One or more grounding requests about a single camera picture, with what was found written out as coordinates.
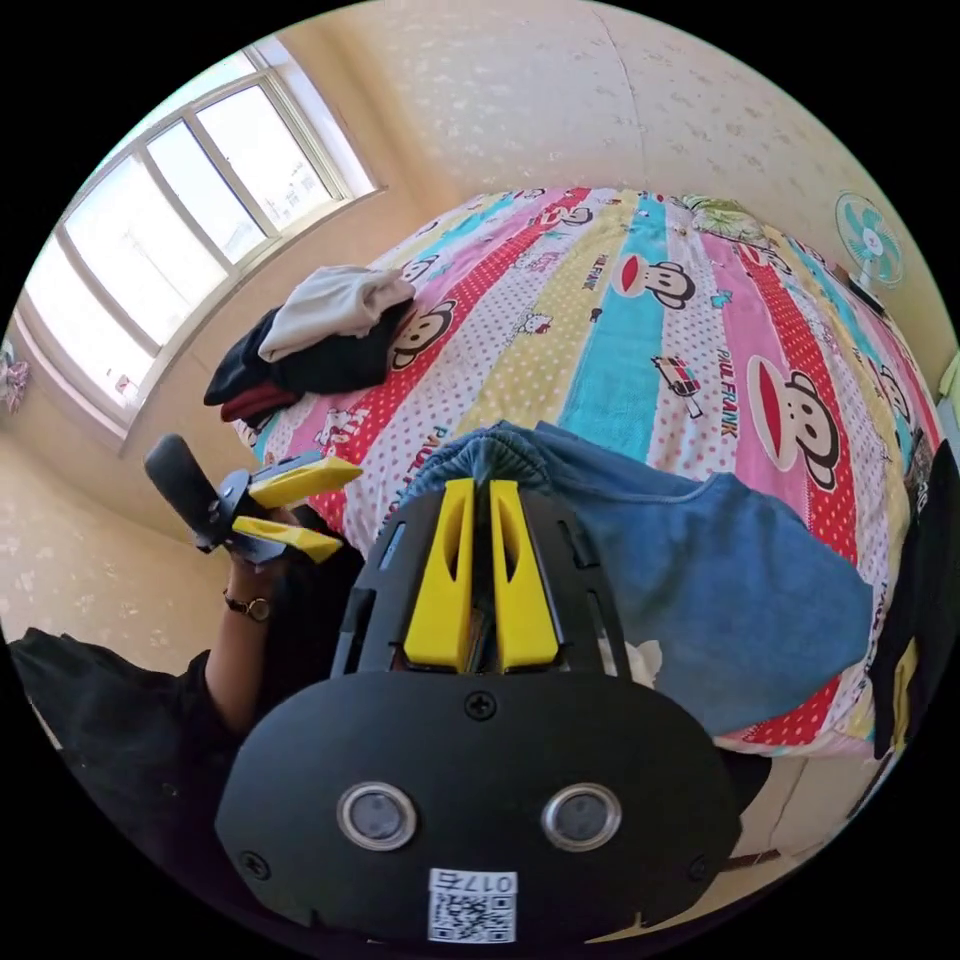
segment hand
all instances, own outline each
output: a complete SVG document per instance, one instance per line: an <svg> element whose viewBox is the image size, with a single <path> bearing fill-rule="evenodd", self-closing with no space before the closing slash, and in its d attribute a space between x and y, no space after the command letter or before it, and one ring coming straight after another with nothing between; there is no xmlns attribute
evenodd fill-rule
<svg viewBox="0 0 960 960"><path fill-rule="evenodd" d="M297 518L283 507L271 510L268 519L274 523L285 523L292 527L300 526ZM277 580L286 569L287 561L284 558L257 567L242 557L231 554L227 596L232 600L244 602L260 598L270 600Z"/></svg>

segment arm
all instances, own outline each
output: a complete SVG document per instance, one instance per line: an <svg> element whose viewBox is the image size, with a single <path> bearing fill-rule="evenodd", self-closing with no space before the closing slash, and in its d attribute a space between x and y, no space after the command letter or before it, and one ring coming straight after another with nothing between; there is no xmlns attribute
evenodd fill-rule
<svg viewBox="0 0 960 960"><path fill-rule="evenodd" d="M297 522L286 512L273 519ZM231 558L226 595L244 603L260 598L273 603L283 570L283 563L257 570L244 560ZM270 620L257 623L224 604L220 630L207 658L204 679L210 697L223 722L238 736L248 733L253 725L269 628Z"/></svg>

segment wristwatch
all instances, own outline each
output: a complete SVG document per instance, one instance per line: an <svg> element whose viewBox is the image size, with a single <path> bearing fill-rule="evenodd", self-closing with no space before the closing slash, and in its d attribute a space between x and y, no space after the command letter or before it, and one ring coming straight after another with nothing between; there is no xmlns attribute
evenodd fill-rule
<svg viewBox="0 0 960 960"><path fill-rule="evenodd" d="M242 613L254 623L266 623L270 619L270 601L263 597L255 597L253 600L234 600L228 597L227 591L224 590L223 599L234 613Z"/></svg>

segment bed sheet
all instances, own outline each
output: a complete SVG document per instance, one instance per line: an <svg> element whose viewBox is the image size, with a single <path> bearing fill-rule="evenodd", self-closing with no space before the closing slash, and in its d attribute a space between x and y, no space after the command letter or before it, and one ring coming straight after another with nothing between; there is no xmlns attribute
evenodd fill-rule
<svg viewBox="0 0 960 960"><path fill-rule="evenodd" d="M678 201L647 191L473 198L374 264L402 267L417 289L386 382L305 397L255 451L361 464L345 491L311 502L363 552L433 450L500 419L554 423L695 480L732 471L857 568L876 617L862 663L718 743L870 756L866 666L909 517L903 476L917 429L936 444L940 427L893 325L815 250L765 229L769 251L700 233Z"/></svg>

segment wrist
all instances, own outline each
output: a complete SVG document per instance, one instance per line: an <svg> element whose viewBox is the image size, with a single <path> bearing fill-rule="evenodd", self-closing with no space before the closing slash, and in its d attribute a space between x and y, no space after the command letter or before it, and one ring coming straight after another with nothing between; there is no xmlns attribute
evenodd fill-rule
<svg viewBox="0 0 960 960"><path fill-rule="evenodd" d="M234 566L227 580L227 596L231 600L249 603L251 600L272 600L274 577L249 568Z"/></svg>

